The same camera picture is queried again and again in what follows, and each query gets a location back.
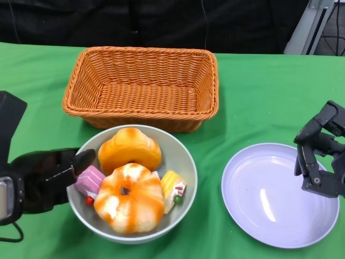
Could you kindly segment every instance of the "orange wicker basket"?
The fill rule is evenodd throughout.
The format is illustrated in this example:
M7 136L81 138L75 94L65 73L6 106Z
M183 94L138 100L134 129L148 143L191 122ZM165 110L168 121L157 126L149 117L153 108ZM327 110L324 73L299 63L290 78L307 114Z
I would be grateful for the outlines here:
M207 50L91 47L78 57L63 109L96 128L191 132L217 113L218 86L217 60Z

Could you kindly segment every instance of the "donut hole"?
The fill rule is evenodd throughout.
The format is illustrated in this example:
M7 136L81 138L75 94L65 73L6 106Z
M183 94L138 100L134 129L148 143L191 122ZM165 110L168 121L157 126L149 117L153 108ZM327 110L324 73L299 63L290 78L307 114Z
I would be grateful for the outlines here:
M121 187L121 194L122 195L129 195L130 189L127 187Z

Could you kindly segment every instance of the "toy donut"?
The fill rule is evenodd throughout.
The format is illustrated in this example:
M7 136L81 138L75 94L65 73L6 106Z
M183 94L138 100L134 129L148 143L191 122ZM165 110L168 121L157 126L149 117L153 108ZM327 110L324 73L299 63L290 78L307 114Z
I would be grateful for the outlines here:
M161 163L158 144L137 128L123 128L106 141L98 151L98 160L104 174L128 163L138 163L154 171Z
M164 215L159 177L136 163L117 168L103 180L94 208L118 233L150 231Z

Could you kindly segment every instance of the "basket rim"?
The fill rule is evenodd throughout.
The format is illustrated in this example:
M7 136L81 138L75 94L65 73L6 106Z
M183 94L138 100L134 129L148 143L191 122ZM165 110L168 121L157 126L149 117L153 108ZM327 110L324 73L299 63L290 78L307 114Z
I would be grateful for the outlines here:
M187 111L163 111L163 110L143 110L143 109L93 109L93 108L78 108L71 104L72 92L75 87L75 83L80 75L81 66L86 56L95 51L102 52L160 52L160 53L188 53L205 55L211 60L212 69L212 89L211 98L212 102L205 111L199 112L187 112ZM68 82L65 95L63 98L62 107L63 110L72 116L78 117L99 117L99 118L145 118L145 119L179 119L179 120L206 120L213 117L219 108L219 80L218 80L218 66L216 56L208 50L200 49L166 49L159 47L114 47L114 46L102 46L102 47L89 47L84 49L77 58L75 67L73 68L70 80Z

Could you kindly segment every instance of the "black curtain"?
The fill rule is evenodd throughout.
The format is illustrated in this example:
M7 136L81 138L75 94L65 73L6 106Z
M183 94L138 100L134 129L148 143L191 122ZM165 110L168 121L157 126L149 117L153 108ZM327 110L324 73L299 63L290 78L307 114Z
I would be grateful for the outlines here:
M11 4L23 44L197 49L206 45L208 50L219 53L282 53L307 3L308 0L4 0L0 2L0 41L18 43Z

